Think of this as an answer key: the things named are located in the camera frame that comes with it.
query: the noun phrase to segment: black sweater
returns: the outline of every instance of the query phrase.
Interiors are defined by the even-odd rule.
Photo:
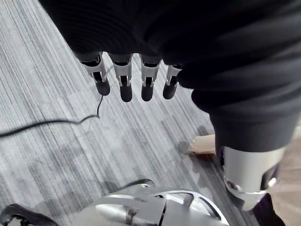
[[[210,114],[218,146],[288,144],[301,108],[300,1],[40,2],[76,53],[143,53],[184,65],[179,82]]]

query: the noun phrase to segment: floor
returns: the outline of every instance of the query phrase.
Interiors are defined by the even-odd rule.
[[[17,202],[61,225],[96,198],[138,178],[157,186],[192,189],[213,199],[232,226],[255,226],[227,198],[212,160],[187,154],[197,135],[213,133],[206,113],[178,88],[164,100],[166,66],[154,97],[141,100],[140,59],[133,58],[133,100],[123,103],[104,54],[111,93],[101,119],[82,125],[45,125],[0,140],[0,209]],[[0,1],[0,130],[38,120],[81,119],[100,100],[93,80],[75,59],[37,0]]]

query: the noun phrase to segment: wire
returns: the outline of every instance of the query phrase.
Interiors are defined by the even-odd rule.
[[[80,125],[80,124],[82,124],[84,121],[86,121],[87,119],[91,119],[91,118],[98,118],[98,119],[99,119],[99,118],[100,118],[100,116],[99,116],[99,108],[100,108],[100,105],[101,105],[102,101],[103,101],[103,96],[102,96],[102,98],[100,99],[100,102],[99,102],[99,104],[98,104],[96,114],[89,115],[89,116],[83,118],[83,119],[80,120],[80,121],[67,120],[67,119],[54,119],[54,120],[38,121],[38,122],[35,122],[35,123],[33,123],[33,124],[28,124],[28,125],[25,125],[25,126],[16,128],[16,129],[14,129],[14,130],[12,130],[12,131],[0,133],[0,137],[8,137],[8,136],[14,135],[14,134],[16,134],[16,133],[20,133],[20,132],[22,132],[22,131],[24,131],[24,130],[31,129],[31,128],[34,128],[34,127],[37,127],[37,126],[41,126],[41,125],[44,125],[44,124],[52,124],[52,123],[68,123],[68,124]]]

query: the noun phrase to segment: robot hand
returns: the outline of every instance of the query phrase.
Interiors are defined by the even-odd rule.
[[[103,53],[74,54],[84,65],[89,75],[94,79],[98,92],[103,96],[108,95],[110,93],[110,85],[103,63]],[[109,54],[120,86],[120,96],[124,102],[129,102],[132,99],[132,55],[133,54]],[[161,57],[140,54],[140,59],[142,78],[141,97],[144,101],[150,101],[153,95],[154,83],[157,78]],[[181,65],[168,66],[166,82],[163,89],[163,97],[165,99],[171,99],[174,96],[178,85],[177,74],[181,69]]]

